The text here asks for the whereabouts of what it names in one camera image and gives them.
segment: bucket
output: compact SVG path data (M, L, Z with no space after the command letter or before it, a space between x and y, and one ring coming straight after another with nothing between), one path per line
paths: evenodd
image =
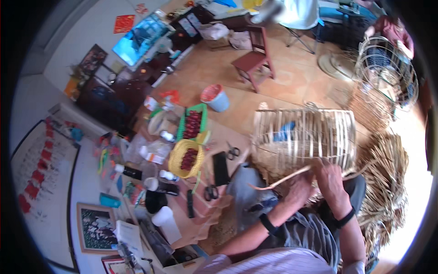
M206 103L217 112L222 112L230 106L228 97L222 85L219 84L206 87L201 93L201 102Z

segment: green plastic basket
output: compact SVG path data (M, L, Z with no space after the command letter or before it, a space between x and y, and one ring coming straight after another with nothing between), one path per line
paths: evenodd
M181 116L180 120L180 126L178 127L177 132L177 142L183 138L183 133L186 130L186 115L189 114L189 111L194 110L196 112L202 112L201 117L201 125L199 126L199 133L204 132L207 127L207 105L204 103L201 103L196 106L192 106L186 109L186 112Z

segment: black wristband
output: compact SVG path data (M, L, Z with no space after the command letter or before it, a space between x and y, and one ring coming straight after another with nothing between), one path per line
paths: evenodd
M275 227L268 219L266 214L260 215L261 224L269 231L269 235L274 235L277 232L278 227Z
M353 218L353 216L355 215L355 213L356 213L356 210L354 209L353 206L351 206L351 211L350 211L350 213L348 213L347 216L345 216L345 217L342 218L341 220L337 220L337 219L334 218L334 220L333 220L333 224L335 225L335 227L336 227L337 229L341 229L344 225L346 225L346 224L351 220L351 218Z

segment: yellow plastic basket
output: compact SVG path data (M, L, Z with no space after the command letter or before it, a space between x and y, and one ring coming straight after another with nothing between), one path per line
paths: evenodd
M183 157L188 149L194 149L198 151L194 165L191 170L182 170L181 163ZM173 150L170 152L169 157L169 171L181 178L189 178L198 175L198 171L201 169L202 162L204 161L204 150L202 146L195 141L182 139L179 141Z

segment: black remote control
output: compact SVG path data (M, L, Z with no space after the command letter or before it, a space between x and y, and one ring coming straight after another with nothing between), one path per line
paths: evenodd
M191 189L187 190L187 209L189 211L189 218L194 218L194 212L193 212L193 196L191 193Z

